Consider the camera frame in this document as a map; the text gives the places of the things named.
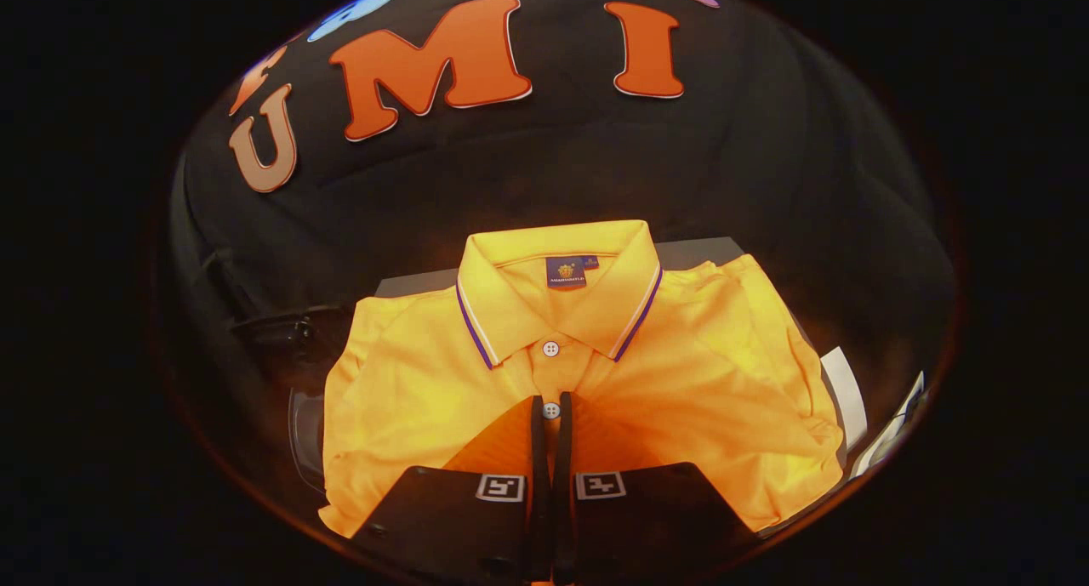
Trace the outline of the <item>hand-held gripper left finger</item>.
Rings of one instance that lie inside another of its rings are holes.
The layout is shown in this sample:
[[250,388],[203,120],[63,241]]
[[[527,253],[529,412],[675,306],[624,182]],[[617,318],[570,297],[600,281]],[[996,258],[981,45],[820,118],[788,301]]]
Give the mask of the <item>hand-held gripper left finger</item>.
[[443,469],[403,471],[351,544],[419,585],[549,583],[543,411],[540,396],[529,396],[488,424]]

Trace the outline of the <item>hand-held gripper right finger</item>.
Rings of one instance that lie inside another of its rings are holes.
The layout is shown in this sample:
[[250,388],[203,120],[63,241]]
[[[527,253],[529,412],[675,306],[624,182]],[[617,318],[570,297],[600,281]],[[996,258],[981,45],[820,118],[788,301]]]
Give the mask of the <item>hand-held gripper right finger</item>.
[[657,585],[750,556],[760,537],[692,462],[639,469],[592,466],[589,443],[604,427],[571,392],[553,474],[553,582],[556,585]]

